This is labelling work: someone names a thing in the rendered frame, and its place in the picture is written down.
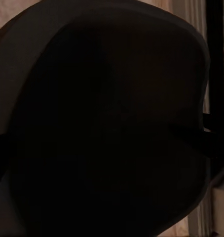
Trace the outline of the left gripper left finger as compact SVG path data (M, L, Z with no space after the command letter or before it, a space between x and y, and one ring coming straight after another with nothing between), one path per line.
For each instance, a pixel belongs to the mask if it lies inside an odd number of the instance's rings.
M0 180L19 151L15 131L0 135Z

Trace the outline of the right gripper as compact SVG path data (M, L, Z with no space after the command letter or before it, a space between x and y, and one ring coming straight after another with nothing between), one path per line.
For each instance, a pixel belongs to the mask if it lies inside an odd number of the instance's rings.
M168 124L168 131L183 142L199 150L210 159L219 157L215 150L217 135L220 131L224 132L224 115L203 113L204 128L214 131L211 133L180 125ZM224 166L222 159L221 164Z

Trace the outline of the cauldron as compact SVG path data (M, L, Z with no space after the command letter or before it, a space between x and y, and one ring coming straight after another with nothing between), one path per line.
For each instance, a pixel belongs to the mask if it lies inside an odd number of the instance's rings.
M0 237L157 237L194 211L210 158L210 52L184 19L139 0L40 0L0 29Z

